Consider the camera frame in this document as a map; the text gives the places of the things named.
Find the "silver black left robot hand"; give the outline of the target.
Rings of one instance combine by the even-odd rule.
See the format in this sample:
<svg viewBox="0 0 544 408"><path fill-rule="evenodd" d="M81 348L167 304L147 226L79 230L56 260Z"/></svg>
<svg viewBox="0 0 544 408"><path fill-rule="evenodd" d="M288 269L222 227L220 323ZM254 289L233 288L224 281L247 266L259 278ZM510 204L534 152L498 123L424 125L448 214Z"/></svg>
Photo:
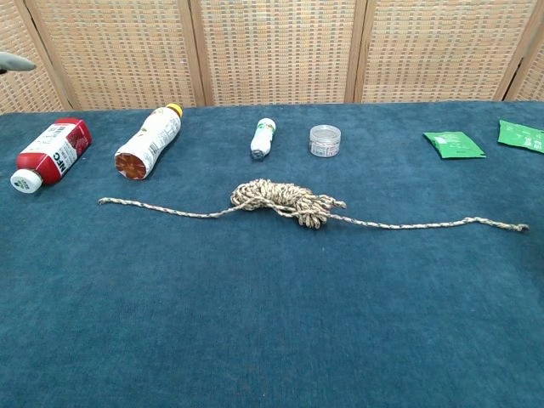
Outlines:
<svg viewBox="0 0 544 408"><path fill-rule="evenodd" d="M36 65L29 59L11 54L0 52L0 74L4 75L10 71L33 71Z"/></svg>

